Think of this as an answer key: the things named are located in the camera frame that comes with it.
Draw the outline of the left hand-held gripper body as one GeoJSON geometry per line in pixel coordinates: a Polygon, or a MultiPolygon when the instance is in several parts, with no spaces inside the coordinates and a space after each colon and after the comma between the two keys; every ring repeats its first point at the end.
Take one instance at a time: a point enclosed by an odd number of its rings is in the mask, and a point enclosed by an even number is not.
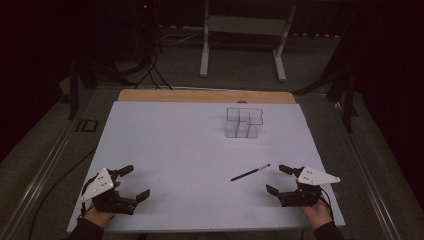
{"type": "Polygon", "coordinates": [[[137,206],[135,199],[121,197],[116,191],[118,170],[103,168],[84,185],[81,194],[81,213],[86,212],[85,203],[90,200],[97,210],[107,213],[132,215],[137,206]]]}

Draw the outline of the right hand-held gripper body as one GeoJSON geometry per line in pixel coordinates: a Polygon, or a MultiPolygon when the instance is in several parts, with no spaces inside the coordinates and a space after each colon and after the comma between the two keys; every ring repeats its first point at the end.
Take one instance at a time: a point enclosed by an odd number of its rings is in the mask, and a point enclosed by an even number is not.
{"type": "Polygon", "coordinates": [[[321,197],[323,184],[339,183],[337,176],[311,167],[293,168],[297,189],[294,192],[279,193],[277,197],[283,207],[305,207],[315,205],[321,197]]]}

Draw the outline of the black pen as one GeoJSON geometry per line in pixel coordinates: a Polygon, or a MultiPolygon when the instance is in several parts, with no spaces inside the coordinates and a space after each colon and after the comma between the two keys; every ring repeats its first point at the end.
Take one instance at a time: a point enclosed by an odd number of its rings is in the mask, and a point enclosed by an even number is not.
{"type": "Polygon", "coordinates": [[[266,164],[266,165],[260,166],[260,167],[258,167],[258,168],[256,168],[256,169],[250,170],[250,171],[245,172],[245,173],[243,173],[243,174],[241,174],[241,175],[238,175],[238,176],[236,176],[236,177],[233,177],[233,178],[231,178],[231,179],[230,179],[230,181],[231,181],[231,182],[233,182],[233,181],[237,181],[237,180],[239,180],[239,179],[241,179],[241,178],[244,178],[244,177],[246,177],[246,176],[249,176],[249,175],[251,175],[251,174],[254,174],[254,173],[256,173],[256,172],[259,172],[259,171],[261,171],[261,170],[263,170],[263,169],[266,169],[266,168],[268,168],[268,167],[270,167],[270,166],[271,166],[271,164],[266,164]]]}

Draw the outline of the clear acrylic organizer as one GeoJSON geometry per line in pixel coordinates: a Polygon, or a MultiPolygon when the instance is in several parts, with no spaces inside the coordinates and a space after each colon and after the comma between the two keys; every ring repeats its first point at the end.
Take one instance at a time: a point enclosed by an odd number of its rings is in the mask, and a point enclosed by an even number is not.
{"type": "Polygon", "coordinates": [[[226,138],[255,139],[263,126],[263,110],[259,108],[228,108],[225,122],[226,138]]]}

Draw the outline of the person's left hand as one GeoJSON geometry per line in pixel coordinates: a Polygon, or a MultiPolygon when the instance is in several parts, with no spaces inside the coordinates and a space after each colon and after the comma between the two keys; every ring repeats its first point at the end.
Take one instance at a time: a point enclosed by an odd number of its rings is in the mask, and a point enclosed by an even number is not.
{"type": "Polygon", "coordinates": [[[89,209],[83,215],[84,219],[101,228],[105,228],[114,217],[114,213],[101,212],[93,204],[90,205],[89,209]]]}

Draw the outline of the person's right hand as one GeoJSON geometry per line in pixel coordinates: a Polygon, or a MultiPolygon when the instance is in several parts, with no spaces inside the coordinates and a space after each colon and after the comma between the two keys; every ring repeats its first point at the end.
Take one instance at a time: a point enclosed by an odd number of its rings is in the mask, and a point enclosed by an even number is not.
{"type": "Polygon", "coordinates": [[[329,208],[322,200],[313,206],[302,207],[301,210],[313,230],[333,221],[329,208]]]}

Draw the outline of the white table cover sheet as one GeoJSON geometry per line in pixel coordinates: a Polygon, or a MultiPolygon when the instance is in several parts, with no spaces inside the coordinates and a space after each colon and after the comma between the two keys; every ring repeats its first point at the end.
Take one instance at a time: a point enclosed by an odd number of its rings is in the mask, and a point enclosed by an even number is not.
{"type": "Polygon", "coordinates": [[[131,216],[107,226],[114,233],[237,231],[301,228],[298,208],[284,208],[270,195],[296,187],[279,170],[323,164],[302,109],[297,104],[262,104],[264,124],[255,139],[226,138],[226,104],[114,103],[88,170],[133,165],[119,192],[150,196],[131,216]],[[230,179],[260,166],[259,172],[230,179]]]}

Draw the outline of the black stand leg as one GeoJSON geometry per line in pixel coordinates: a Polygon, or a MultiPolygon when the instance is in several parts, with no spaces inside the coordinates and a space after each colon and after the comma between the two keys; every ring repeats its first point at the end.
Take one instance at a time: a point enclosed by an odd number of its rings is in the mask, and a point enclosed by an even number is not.
{"type": "Polygon", "coordinates": [[[353,113],[353,97],[355,78],[348,72],[339,72],[333,75],[332,86],[327,93],[327,99],[331,102],[337,102],[344,97],[344,107],[342,121],[349,133],[352,133],[351,118],[353,113]]]}
{"type": "Polygon", "coordinates": [[[70,64],[70,92],[69,92],[69,120],[72,120],[79,109],[79,82],[82,82],[85,88],[95,89],[97,80],[93,70],[93,63],[89,58],[75,58],[70,64]]]}

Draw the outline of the white metal stand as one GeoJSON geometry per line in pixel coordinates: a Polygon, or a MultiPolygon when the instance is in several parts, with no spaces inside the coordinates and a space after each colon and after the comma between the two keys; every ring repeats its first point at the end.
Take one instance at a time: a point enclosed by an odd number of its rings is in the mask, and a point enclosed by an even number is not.
{"type": "Polygon", "coordinates": [[[208,76],[209,66],[209,33],[224,32],[237,34],[256,34],[279,36],[280,44],[273,50],[273,59],[280,82],[287,80],[283,65],[282,53],[287,42],[292,21],[296,12],[296,5],[290,4],[287,17],[282,19],[250,18],[238,16],[223,16],[210,14],[210,0],[204,0],[204,25],[203,25],[203,49],[200,61],[201,77],[208,76]]]}

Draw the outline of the metal floor rail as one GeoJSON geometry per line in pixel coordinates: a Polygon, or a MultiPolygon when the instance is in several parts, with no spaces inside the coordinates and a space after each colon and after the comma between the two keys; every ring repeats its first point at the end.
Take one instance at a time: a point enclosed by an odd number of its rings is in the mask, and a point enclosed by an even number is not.
{"type": "Polygon", "coordinates": [[[58,240],[66,235],[70,200],[49,188],[75,122],[43,118],[0,164],[0,240],[58,240]]]}
{"type": "Polygon", "coordinates": [[[385,200],[379,191],[376,182],[373,179],[372,171],[367,168],[365,158],[359,149],[359,145],[352,133],[349,133],[341,117],[343,115],[342,107],[339,103],[331,103],[333,113],[336,116],[339,127],[345,135],[349,148],[354,156],[354,163],[357,165],[358,174],[362,185],[367,193],[370,204],[374,210],[386,240],[402,240],[393,218],[388,211],[385,200]]]}

